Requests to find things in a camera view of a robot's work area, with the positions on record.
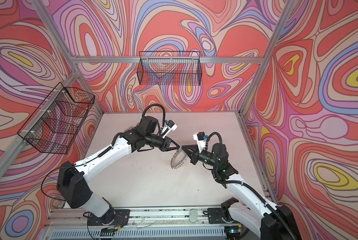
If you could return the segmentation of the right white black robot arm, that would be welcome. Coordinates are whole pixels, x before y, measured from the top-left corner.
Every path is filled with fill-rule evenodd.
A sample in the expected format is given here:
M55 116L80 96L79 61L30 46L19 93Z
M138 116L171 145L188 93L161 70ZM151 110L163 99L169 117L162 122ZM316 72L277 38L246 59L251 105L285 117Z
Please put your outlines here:
M229 153L221 135L195 134L195 145L181 149L193 165L201 162L211 167L215 182L236 195L221 204L222 218L238 222L261 240L299 240L301 234L292 211L265 198L250 186L229 162Z

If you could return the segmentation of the metal disc key ring holder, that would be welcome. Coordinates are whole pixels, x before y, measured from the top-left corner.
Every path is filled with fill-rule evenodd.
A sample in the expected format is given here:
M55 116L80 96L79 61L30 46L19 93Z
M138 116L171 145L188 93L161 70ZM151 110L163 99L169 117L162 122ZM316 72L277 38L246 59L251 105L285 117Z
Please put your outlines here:
M182 149L177 150L171 159L171 162L170 162L171 168L172 169L180 168L182 165L185 164L187 158L188 158L188 155L186 154L186 152L184 150L182 150Z

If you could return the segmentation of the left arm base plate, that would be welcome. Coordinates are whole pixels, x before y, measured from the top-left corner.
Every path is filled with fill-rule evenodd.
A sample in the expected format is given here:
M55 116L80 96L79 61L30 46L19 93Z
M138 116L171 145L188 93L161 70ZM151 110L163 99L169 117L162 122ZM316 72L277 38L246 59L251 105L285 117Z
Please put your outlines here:
M118 226L122 227L128 224L131 210L129 209L114 209L109 214L103 217L97 217L90 214L88 217L88 226Z

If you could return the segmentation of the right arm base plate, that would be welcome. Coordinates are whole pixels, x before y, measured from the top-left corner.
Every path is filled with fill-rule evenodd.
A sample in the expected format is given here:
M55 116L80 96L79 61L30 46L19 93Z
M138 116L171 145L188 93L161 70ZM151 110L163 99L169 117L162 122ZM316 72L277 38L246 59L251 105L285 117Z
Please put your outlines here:
M238 224L222 208L208 208L203 214L208 217L210 224Z

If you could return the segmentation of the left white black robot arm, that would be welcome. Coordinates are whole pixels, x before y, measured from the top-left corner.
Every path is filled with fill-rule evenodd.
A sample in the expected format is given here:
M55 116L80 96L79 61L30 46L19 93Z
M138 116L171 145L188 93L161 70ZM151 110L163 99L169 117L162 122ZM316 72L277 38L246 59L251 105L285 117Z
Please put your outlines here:
M158 119L143 112L140 122L135 127L117 133L107 147L73 164L63 163L59 168L57 191L70 208L86 210L104 226L113 224L116 218L114 207L93 193L89 182L117 160L133 152L144 151L144 146L162 152L179 149L179 145L168 137L168 134L176 129L177 125L172 120L163 119L163 123L160 124Z

